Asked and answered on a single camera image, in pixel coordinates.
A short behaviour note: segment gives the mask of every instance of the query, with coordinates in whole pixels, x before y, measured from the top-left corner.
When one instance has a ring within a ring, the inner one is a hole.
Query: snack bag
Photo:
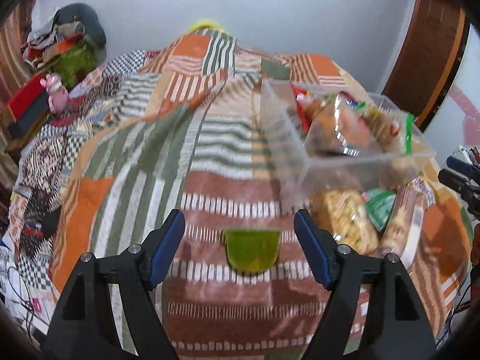
[[[343,99],[350,107],[355,108],[358,103],[355,98],[346,91],[340,93],[314,94],[296,85],[290,84],[293,95],[295,97],[296,112],[301,129],[308,132],[312,120],[326,107],[329,102],[334,101],[337,97]]]
[[[385,233],[374,255],[384,257],[393,252],[406,268],[412,263],[422,232],[427,198],[413,186],[400,187]]]
[[[362,193],[368,218],[377,231],[384,231],[388,218],[392,213],[395,202],[395,193],[382,188],[375,188]]]
[[[366,123],[337,95],[329,101],[310,126],[305,147],[310,155],[371,155],[382,152]]]
[[[435,192],[433,188],[426,182],[422,176],[416,177],[411,183],[408,184],[420,195],[425,196],[427,207],[435,204]]]
[[[356,109],[384,152],[412,154],[413,115],[359,104]]]
[[[368,219],[358,191],[319,193],[311,200],[310,211],[315,223],[329,231],[338,244],[347,244],[360,254],[368,254],[377,248],[377,232]]]

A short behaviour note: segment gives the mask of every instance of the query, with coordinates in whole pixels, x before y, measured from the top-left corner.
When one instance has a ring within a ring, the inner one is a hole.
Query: green packet
[[[377,231],[384,231],[392,214],[395,193],[381,188],[375,188],[362,193],[368,212],[368,218]]]
[[[263,272],[275,264],[281,231],[257,229],[225,230],[226,258],[233,269]]]

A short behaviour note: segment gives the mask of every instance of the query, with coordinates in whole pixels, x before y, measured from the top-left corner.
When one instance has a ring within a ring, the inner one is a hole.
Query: wooden door
[[[383,94],[417,116],[435,104],[457,56],[465,14],[454,0],[416,0],[409,30]]]

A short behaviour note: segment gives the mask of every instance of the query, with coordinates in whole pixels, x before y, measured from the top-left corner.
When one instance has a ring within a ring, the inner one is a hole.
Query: pink stuffed toy
[[[68,101],[67,88],[62,85],[62,79],[57,73],[47,74],[46,80],[41,79],[40,85],[49,94],[50,112],[59,116],[65,109]]]

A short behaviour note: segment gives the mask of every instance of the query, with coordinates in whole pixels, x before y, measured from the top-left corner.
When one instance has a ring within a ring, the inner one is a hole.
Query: patchwork quilt
[[[259,127],[263,78],[363,88],[320,55],[268,55],[218,30],[183,35],[158,52],[137,50],[90,73],[70,93],[61,119],[45,125],[24,154],[8,234],[18,269],[44,296],[59,296],[80,254],[98,258],[141,243],[180,208],[186,230],[155,309],[179,355],[298,358],[329,293],[315,282],[282,207],[279,183]],[[456,195],[424,175],[437,193],[410,270],[434,333],[467,273],[469,226]],[[62,205],[57,232],[27,231]],[[274,267],[241,274],[227,264],[223,231],[282,230]],[[368,309],[360,294],[349,347]],[[118,336],[135,347],[118,288],[111,292]]]

